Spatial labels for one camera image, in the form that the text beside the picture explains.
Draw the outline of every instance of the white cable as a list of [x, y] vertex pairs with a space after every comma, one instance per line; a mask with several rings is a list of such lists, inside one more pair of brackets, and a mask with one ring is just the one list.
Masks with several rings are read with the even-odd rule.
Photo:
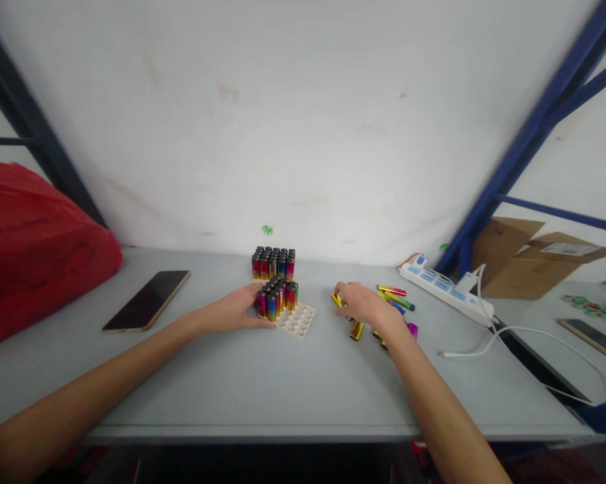
[[561, 395], [565, 395], [567, 398], [571, 398], [572, 400], [580, 401], [581, 403], [584, 403], [585, 405], [589, 405], [590, 407], [596, 407], [596, 405], [594, 403], [592, 403], [592, 402], [576, 398], [574, 395], [570, 395], [569, 393], [562, 392], [561, 390], [557, 390], [557, 389], [555, 389], [553, 387], [550, 387], [549, 385], [545, 385], [544, 383], [543, 383], [543, 387], [545, 387], [545, 388], [547, 388], [547, 389], [549, 389], [551, 391], [554, 391], [556, 393], [560, 393]]
[[[486, 264], [482, 264], [480, 267], [478, 267], [476, 269], [475, 273], [477, 273], [477, 275], [478, 275], [478, 299], [480, 300], [480, 306], [482, 307], [482, 311], [484, 312], [484, 315], [486, 316], [486, 318], [491, 322], [491, 328], [493, 329], [493, 336], [491, 337], [491, 340], [488, 342], [488, 344], [486, 345], [486, 347], [481, 352], [477, 352], [477, 353], [452, 353], [452, 352], [440, 351], [440, 352], [437, 352], [437, 354], [439, 356], [442, 356], [444, 358], [482, 356], [482, 355], [486, 354], [486, 352], [488, 352], [488, 350], [491, 348], [491, 345], [493, 344], [493, 342], [496, 339], [500, 339], [500, 334], [501, 333], [503, 333], [505, 331], [508, 331], [509, 329], [514, 329], [514, 330], [517, 330], [517, 331], [530, 331], [532, 333], [539, 333], [539, 334], [544, 334], [545, 336], [552, 337], [556, 341], [558, 341], [559, 343], [564, 344], [565, 346], [567, 346], [567, 348], [569, 348], [574, 353], [576, 353], [577, 355], [579, 355], [583, 360], [585, 360], [601, 376], [604, 376], [606, 378], [606, 373], [603, 372], [597, 365], [595, 365], [594, 363], [592, 363], [583, 353], [579, 352], [576, 348], [573, 348], [572, 346], [570, 346], [566, 342], [564, 342], [562, 339], [560, 339], [560, 338], [558, 338], [558, 337], [556, 337], [556, 336], [554, 336], [552, 334], [546, 333], [544, 331], [540, 331], [539, 329], [525, 328], [525, 327], [521, 327], [521, 326], [506, 326], [506, 327], [502, 328], [500, 331], [498, 331], [497, 328], [496, 328], [496, 326], [495, 326], [495, 324], [494, 324], [494, 322], [493, 322], [493, 318], [491, 318], [489, 316], [489, 314], [486, 312], [486, 308], [482, 304], [482, 274], [484, 273], [484, 268], [485, 267], [486, 267]], [[567, 393], [563, 393], [563, 392], [561, 392], [559, 390], [554, 389], [554, 391], [562, 393], [563, 395], [565, 395], [567, 397], [570, 397], [572, 399], [577, 399], [576, 397], [574, 397], [572, 395], [568, 395]]]
[[436, 270], [433, 270], [433, 269], [426, 269], [426, 270], [428, 272], [432, 272], [435, 276], [437, 276], [439, 278], [446, 279], [452, 285], [455, 285], [455, 283], [453, 282], [453, 280], [451, 278], [446, 277], [444, 274], [440, 274], [439, 272], [437, 272]]

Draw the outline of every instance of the charging cable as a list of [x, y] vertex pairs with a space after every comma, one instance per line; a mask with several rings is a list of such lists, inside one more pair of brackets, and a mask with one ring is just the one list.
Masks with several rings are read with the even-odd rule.
[[[442, 356], [444, 358], [473, 358], [475, 356], [482, 356], [489, 351], [493, 342], [496, 339], [500, 339], [500, 334], [504, 333], [505, 331], [508, 331], [510, 329], [513, 329], [514, 331], [529, 331], [531, 333], [538, 333], [538, 334], [543, 334], [545, 336], [549, 336], [551, 338], [554, 338], [559, 343], [564, 344], [565, 346], [567, 346], [567, 348], [569, 348], [574, 353], [579, 355], [583, 360], [585, 360], [601, 376], [606, 378], [606, 373], [604, 373], [597, 365], [592, 363], [584, 354], [580, 353], [576, 348], [573, 348], [572, 346], [570, 346], [566, 342], [564, 342], [562, 339], [560, 339], [552, 334], [546, 333], [544, 331], [540, 331], [539, 329], [526, 328], [526, 327], [522, 327], [522, 326], [506, 326], [506, 327], [502, 328], [500, 331], [498, 331], [496, 328], [496, 325], [494, 324], [494, 318], [491, 318], [489, 316], [489, 314], [486, 312], [486, 308], [482, 304], [482, 274], [484, 273], [485, 267], [486, 267], [486, 264], [482, 264], [480, 267], [478, 267], [476, 269], [474, 274], [477, 274], [477, 276], [478, 276], [478, 298], [480, 299], [480, 306], [482, 307], [482, 311], [484, 312], [484, 315], [486, 316], [486, 318], [491, 322], [491, 328], [493, 329], [493, 336], [491, 337], [491, 340], [487, 343], [486, 347], [482, 351], [479, 351], [476, 353], [453, 353], [453, 352], [439, 351], [439, 352], [437, 352], [437, 354], [439, 356]], [[575, 397], [574, 395], [569, 395], [568, 393], [562, 392], [555, 388], [551, 388], [549, 385], [543, 384], [543, 386], [545, 386], [549, 390], [557, 392], [561, 395], [565, 395], [566, 397], [571, 398], [572, 400], [577, 400], [577, 401], [580, 401], [581, 403], [585, 403], [587, 405], [594, 406], [594, 404], [592, 404], [591, 402], [579, 399], [579, 398]]]

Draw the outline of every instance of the table surface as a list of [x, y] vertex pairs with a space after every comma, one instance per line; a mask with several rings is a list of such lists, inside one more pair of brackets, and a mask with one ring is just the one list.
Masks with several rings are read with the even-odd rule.
[[[190, 278], [144, 333], [101, 328], [160, 270]], [[112, 279], [0, 344], [0, 423], [40, 398], [250, 279], [249, 257], [125, 249]], [[405, 288], [419, 344], [489, 440], [593, 435], [502, 344], [482, 357], [447, 360], [488, 341], [487, 329], [395, 268], [299, 260], [299, 300], [316, 308], [304, 340], [279, 329], [207, 335], [183, 348], [113, 409], [86, 442], [352, 442], [420, 439], [389, 355], [334, 315], [338, 280]]]
[[[536, 301], [489, 299], [489, 302], [503, 323], [546, 331], [565, 341], [606, 373], [606, 355], [556, 323], [556, 319], [580, 319], [606, 335], [606, 319], [588, 316], [575, 309], [561, 299], [565, 294], [584, 296], [606, 306], [606, 286], [575, 281], [559, 284]], [[606, 381], [581, 357], [550, 337], [519, 330], [516, 335], [593, 403], [606, 402]]]

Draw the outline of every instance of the cardboard box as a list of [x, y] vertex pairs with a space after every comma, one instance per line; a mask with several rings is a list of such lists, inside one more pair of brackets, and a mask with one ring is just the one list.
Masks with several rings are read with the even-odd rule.
[[531, 238], [544, 222], [494, 217], [471, 250], [471, 266], [486, 264], [485, 298], [540, 299], [582, 264], [606, 257], [606, 247], [561, 232]]

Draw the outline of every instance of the right hand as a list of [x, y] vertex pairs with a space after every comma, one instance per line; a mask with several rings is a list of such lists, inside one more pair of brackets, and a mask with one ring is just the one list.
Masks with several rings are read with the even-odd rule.
[[376, 292], [364, 287], [360, 282], [339, 282], [334, 294], [341, 292], [345, 306], [336, 310], [337, 316], [353, 317], [368, 323], [379, 333], [406, 328], [404, 318]]

